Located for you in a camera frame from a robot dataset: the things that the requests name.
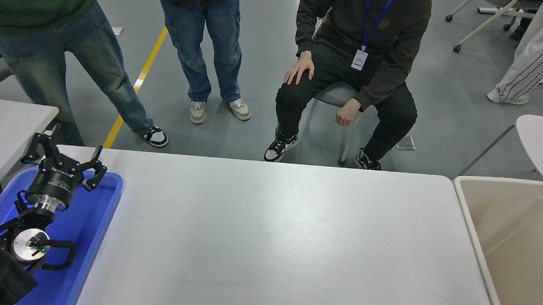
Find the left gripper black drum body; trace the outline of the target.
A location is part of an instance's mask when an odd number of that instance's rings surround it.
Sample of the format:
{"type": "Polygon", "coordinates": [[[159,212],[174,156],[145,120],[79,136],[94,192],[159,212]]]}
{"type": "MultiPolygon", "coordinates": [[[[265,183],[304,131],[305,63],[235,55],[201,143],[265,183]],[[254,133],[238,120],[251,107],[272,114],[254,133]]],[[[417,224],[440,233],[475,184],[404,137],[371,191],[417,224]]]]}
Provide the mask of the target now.
{"type": "Polygon", "coordinates": [[[38,173],[26,192],[26,201],[36,203],[37,198],[49,196],[71,204],[79,183],[83,181],[83,173],[76,167],[79,162],[65,158],[62,165],[53,158],[46,158],[38,165],[38,173]]]}

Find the seated person's right hand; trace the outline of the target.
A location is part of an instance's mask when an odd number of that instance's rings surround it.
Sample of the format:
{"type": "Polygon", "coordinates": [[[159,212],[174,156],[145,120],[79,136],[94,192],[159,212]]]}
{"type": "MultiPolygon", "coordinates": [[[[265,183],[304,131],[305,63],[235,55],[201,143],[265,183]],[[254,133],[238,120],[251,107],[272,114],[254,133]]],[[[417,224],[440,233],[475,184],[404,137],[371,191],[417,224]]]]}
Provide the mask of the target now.
{"type": "Polygon", "coordinates": [[[298,60],[285,73],[283,81],[286,85],[291,85],[292,82],[299,85],[305,72],[307,72],[308,80],[312,80],[315,74],[315,65],[311,51],[302,51],[300,53],[298,60]]]}

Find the seated person's left hand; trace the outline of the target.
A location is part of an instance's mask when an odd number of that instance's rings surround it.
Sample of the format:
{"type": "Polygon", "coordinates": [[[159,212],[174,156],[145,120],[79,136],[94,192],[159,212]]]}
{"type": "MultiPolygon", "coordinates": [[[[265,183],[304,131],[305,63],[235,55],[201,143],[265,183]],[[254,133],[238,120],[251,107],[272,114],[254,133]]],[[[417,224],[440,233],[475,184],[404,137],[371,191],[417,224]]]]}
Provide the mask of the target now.
{"type": "Polygon", "coordinates": [[[355,98],[348,100],[337,112],[335,122],[339,126],[350,126],[357,118],[361,104],[355,98]]]}

